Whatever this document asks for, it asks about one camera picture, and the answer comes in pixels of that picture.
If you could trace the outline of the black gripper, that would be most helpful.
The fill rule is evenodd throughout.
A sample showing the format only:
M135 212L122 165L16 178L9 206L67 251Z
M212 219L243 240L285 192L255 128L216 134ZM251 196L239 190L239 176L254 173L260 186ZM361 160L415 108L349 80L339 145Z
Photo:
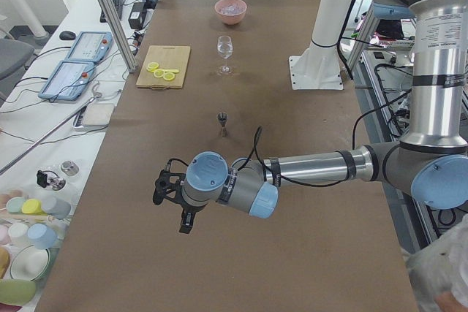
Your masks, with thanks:
M195 213L200 212L200 206L190 205L185 200L182 193L185 178L184 173L165 172L164 197L183 208L179 232L189 234L195 222Z

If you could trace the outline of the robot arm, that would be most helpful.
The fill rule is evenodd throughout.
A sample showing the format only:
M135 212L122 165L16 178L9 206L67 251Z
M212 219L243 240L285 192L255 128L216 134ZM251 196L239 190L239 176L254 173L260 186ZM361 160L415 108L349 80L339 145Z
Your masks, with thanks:
M270 159L252 151L235 168L211 151L196 155L184 173L166 167L153 201L181 206L181 232L189 233L197 212L212 201L267 218L279 188L289 184L327 187L361 179L388 183L433 208L467 201L467 142L459 134L467 0L375 0L374 8L379 18L416 20L408 132L397 142L349 151Z

